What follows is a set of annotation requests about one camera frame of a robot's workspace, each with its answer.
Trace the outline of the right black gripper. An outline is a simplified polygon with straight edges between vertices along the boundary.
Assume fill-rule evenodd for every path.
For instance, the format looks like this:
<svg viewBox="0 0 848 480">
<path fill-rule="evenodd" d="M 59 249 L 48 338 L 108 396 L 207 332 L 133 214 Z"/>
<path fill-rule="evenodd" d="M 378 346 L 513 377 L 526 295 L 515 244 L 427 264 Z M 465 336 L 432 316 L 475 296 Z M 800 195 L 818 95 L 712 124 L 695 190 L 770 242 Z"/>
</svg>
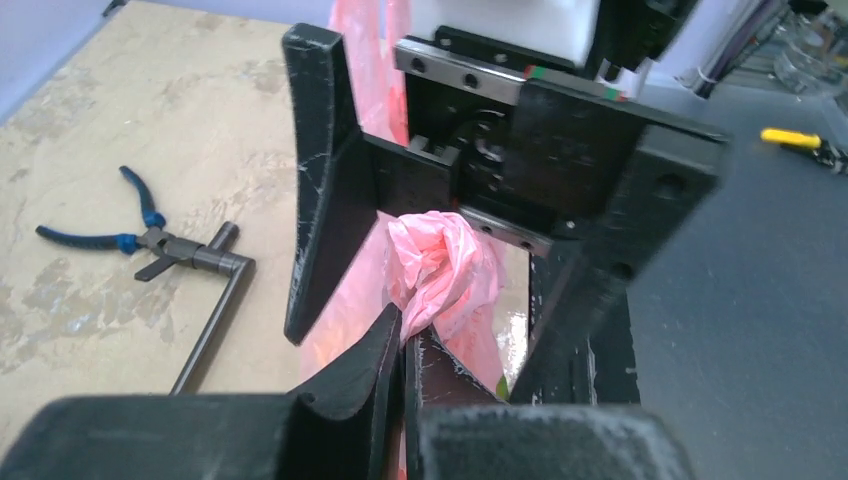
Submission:
<svg viewBox="0 0 848 480">
<path fill-rule="evenodd" d="M 393 49 L 406 81 L 407 147 L 368 137 L 379 213 L 456 211 L 536 255 L 562 250 L 512 404 L 551 395 L 568 363 L 720 184 L 729 137 L 534 60 L 520 70 L 446 38 Z"/>
</svg>

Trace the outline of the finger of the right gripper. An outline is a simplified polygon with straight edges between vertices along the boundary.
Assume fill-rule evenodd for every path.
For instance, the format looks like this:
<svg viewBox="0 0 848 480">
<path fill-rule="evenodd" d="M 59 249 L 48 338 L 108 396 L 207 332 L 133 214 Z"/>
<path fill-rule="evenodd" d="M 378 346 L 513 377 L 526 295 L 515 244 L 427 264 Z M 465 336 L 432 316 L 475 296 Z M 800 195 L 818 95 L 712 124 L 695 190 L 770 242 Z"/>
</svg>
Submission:
<svg viewBox="0 0 848 480">
<path fill-rule="evenodd" d="M 341 34 L 298 23 L 282 38 L 295 126 L 296 249 L 284 333 L 301 344 L 376 220 L 376 184 Z"/>
</svg>

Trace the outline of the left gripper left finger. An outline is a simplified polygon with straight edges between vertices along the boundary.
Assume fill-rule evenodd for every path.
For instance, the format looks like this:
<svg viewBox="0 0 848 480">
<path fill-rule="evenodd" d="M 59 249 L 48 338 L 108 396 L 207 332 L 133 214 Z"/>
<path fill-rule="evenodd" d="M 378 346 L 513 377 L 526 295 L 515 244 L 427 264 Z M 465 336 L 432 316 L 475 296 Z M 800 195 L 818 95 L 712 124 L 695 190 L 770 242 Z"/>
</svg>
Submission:
<svg viewBox="0 0 848 480">
<path fill-rule="evenodd" d="M 5 479 L 377 479 L 394 406 L 401 315 L 283 394 L 78 396 L 46 405 Z"/>
</svg>

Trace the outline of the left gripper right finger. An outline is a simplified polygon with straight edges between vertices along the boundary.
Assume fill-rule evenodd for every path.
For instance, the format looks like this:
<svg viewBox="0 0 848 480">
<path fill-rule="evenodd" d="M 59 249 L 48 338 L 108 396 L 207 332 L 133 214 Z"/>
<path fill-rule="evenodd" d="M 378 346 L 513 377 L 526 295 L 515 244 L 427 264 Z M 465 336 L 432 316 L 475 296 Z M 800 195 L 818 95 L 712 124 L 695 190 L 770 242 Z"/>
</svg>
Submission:
<svg viewBox="0 0 848 480">
<path fill-rule="evenodd" d="M 410 479 L 692 479 L 682 445 L 633 406 L 510 405 L 428 328 L 405 347 Z"/>
</svg>

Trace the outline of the pink plastic bag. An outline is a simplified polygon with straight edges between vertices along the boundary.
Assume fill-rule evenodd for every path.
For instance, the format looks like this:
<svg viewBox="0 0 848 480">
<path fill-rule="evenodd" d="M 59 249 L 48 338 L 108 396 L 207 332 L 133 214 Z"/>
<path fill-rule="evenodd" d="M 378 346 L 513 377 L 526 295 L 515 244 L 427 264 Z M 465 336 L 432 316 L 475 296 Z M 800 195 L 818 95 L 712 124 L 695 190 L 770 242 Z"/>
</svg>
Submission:
<svg viewBox="0 0 848 480">
<path fill-rule="evenodd" d="M 406 145 L 406 89 L 388 49 L 410 30 L 409 2 L 337 1 L 329 27 L 344 36 L 364 131 Z M 403 342 L 433 326 L 471 374 L 507 398 L 507 366 L 493 329 L 508 280 L 507 251 L 456 213 L 380 214 L 299 347 L 300 378 L 312 377 L 359 341 L 393 302 L 403 313 Z"/>
</svg>

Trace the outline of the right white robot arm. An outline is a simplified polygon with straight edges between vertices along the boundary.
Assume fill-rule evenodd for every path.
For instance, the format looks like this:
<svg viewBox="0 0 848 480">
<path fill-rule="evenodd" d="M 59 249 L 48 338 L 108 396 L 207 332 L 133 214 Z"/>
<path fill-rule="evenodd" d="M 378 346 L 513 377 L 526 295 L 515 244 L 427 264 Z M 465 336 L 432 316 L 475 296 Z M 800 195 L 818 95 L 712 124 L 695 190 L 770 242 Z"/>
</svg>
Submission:
<svg viewBox="0 0 848 480">
<path fill-rule="evenodd" d="M 489 30 L 444 21 L 401 37 L 409 142 L 363 131 L 344 36 L 307 23 L 283 37 L 295 120 L 297 248 L 284 324 L 300 344 L 380 214 L 454 212 L 543 258 L 573 242 L 533 315 L 512 396 L 566 402 L 562 368 L 615 314 L 627 287 L 719 185 L 728 136 L 623 99 L 595 82 L 603 61 L 658 58 L 690 1 L 594 1 L 584 58 L 529 16 Z M 507 31 L 550 40 L 534 46 Z"/>
</svg>

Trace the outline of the glass jar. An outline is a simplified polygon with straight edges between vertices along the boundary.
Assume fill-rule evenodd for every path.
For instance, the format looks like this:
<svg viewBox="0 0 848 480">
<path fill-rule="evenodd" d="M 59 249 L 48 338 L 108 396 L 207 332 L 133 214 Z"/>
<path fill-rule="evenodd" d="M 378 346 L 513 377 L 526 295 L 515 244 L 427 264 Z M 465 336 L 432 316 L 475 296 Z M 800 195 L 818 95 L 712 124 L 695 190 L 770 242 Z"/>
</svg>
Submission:
<svg viewBox="0 0 848 480">
<path fill-rule="evenodd" d="M 796 15 L 773 63 L 777 80 L 798 96 L 838 96 L 847 89 L 847 16 L 826 9 Z"/>
</svg>

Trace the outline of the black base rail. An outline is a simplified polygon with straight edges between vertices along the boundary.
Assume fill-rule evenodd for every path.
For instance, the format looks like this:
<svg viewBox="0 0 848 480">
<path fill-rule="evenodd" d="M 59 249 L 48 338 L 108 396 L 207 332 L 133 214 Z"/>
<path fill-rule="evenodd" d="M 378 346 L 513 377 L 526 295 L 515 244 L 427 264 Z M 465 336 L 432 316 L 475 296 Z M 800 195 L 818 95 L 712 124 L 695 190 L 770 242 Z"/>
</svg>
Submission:
<svg viewBox="0 0 848 480">
<path fill-rule="evenodd" d="M 546 259 L 528 257 L 528 332 L 541 318 L 542 307 L 554 277 L 565 265 L 559 250 Z M 589 338 L 586 347 L 568 363 L 562 378 L 549 395 L 539 391 L 535 403 L 634 404 L 641 403 L 628 299 L 623 296 L 607 321 Z"/>
</svg>

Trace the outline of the blue handled pliers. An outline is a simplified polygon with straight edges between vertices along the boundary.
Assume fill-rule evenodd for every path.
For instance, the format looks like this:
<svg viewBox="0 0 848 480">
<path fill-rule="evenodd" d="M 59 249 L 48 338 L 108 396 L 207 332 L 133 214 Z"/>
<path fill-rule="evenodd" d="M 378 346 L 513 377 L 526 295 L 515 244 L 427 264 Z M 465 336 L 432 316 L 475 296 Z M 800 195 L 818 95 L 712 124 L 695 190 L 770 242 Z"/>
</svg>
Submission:
<svg viewBox="0 0 848 480">
<path fill-rule="evenodd" d="M 168 221 L 159 210 L 152 190 L 133 168 L 122 165 L 118 171 L 128 184 L 127 189 L 135 195 L 132 201 L 119 200 L 118 206 L 128 206 L 132 202 L 134 220 L 118 221 L 116 214 L 106 213 L 111 203 L 99 198 L 99 203 L 91 201 L 81 215 L 36 226 L 35 234 L 48 242 L 78 250 L 114 251 L 124 255 L 133 255 L 139 250 L 161 252 L 171 237 L 166 232 Z"/>
</svg>

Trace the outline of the yellow handled pliers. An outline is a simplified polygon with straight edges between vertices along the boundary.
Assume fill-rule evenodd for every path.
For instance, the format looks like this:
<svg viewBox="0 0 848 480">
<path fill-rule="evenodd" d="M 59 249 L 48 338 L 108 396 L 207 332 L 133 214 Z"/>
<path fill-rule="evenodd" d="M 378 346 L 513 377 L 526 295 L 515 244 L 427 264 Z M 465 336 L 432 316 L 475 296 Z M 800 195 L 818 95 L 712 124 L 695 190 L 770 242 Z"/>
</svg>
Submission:
<svg viewBox="0 0 848 480">
<path fill-rule="evenodd" d="M 847 148 L 819 135 L 792 130 L 766 128 L 760 132 L 764 143 L 795 152 L 829 169 L 836 175 L 847 175 Z"/>
</svg>

